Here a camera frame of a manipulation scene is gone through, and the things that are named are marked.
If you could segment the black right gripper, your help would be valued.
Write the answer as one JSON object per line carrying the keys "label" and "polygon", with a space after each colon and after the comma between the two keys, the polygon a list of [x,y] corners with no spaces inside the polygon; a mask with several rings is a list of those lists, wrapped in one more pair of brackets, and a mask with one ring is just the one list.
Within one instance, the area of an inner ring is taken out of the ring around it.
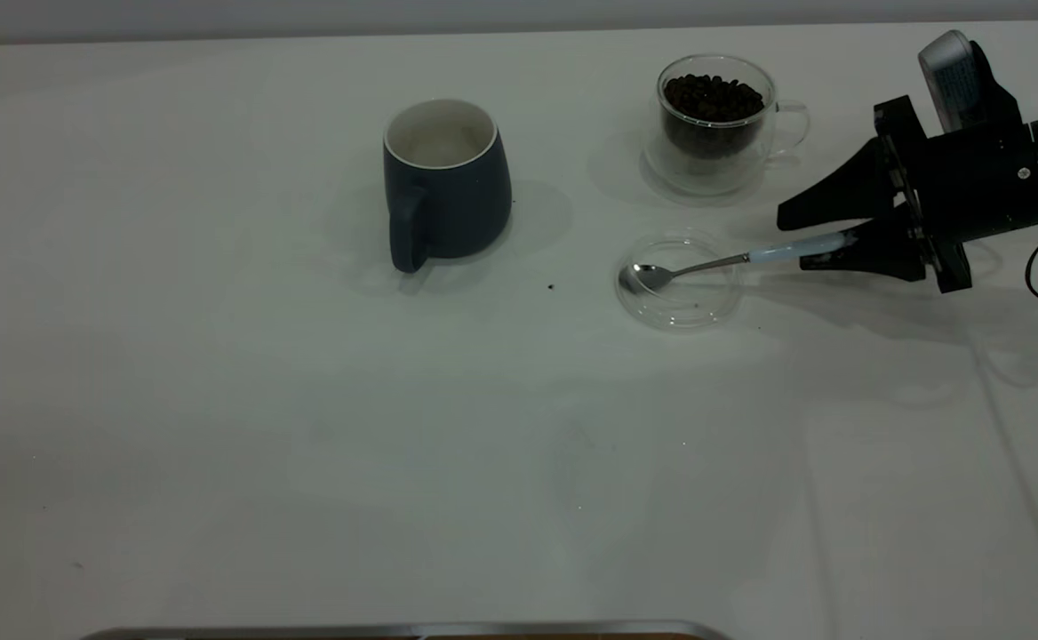
{"label": "black right gripper", "polygon": [[[863,220],[840,250],[800,259],[807,271],[873,273],[902,281],[933,268],[943,294],[971,288],[965,245],[1038,226],[1038,121],[1018,115],[937,137],[909,98],[874,108],[872,138],[823,180],[778,204],[778,230]],[[893,206],[886,154],[906,206]]]}

